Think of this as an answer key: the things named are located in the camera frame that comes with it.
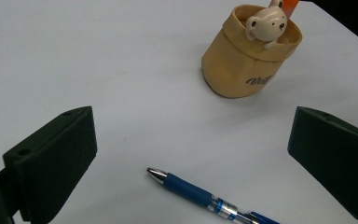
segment toy animal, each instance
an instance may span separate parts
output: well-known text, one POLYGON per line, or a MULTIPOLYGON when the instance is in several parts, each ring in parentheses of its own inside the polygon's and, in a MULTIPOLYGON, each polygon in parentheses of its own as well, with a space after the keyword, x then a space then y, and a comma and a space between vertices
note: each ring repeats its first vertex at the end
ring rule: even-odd
POLYGON ((266 7, 246 21, 248 40, 256 39, 267 42, 264 49, 273 47, 287 27, 287 17, 282 10, 283 0, 272 0, 266 7))

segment pen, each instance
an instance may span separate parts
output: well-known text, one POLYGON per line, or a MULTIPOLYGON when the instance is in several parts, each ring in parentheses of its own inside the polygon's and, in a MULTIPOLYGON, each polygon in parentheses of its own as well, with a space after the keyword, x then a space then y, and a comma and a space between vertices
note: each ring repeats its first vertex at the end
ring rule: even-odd
POLYGON ((279 224, 256 212, 242 212, 237 206, 218 198, 212 193, 196 187, 176 175, 159 169, 147 168, 147 172, 165 189, 172 191, 201 207, 208 208, 220 217, 224 217, 238 224, 279 224))

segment pen barrel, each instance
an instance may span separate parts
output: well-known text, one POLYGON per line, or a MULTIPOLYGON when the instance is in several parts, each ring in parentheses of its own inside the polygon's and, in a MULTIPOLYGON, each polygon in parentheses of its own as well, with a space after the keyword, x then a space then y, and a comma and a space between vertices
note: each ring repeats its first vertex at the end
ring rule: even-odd
POLYGON ((173 174, 167 174, 162 185, 165 189, 202 207, 208 207, 212 201, 213 195, 210 192, 200 189, 173 174))

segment white table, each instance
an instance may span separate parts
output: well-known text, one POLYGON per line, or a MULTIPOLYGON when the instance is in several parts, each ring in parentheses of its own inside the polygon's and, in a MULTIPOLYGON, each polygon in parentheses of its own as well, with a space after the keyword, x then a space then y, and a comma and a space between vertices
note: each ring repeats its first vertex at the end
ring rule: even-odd
POLYGON ((226 99, 200 59, 241 4, 269 1, 0 1, 0 170, 21 140, 91 105, 99 151, 52 223, 224 222, 149 166, 281 223, 358 223, 287 153, 299 105, 358 127, 358 37, 300 2, 296 52, 260 93, 226 99))

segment pencil holder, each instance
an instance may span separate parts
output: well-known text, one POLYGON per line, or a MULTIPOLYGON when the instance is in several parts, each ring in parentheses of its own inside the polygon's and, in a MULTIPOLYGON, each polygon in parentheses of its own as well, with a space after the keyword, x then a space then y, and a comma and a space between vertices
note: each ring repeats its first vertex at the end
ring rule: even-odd
POLYGON ((301 42, 302 34, 290 20, 273 47, 266 49, 265 41, 249 40, 246 21, 263 8, 253 5, 235 7, 202 56, 202 73, 216 93, 227 98, 240 98, 261 91, 301 42))

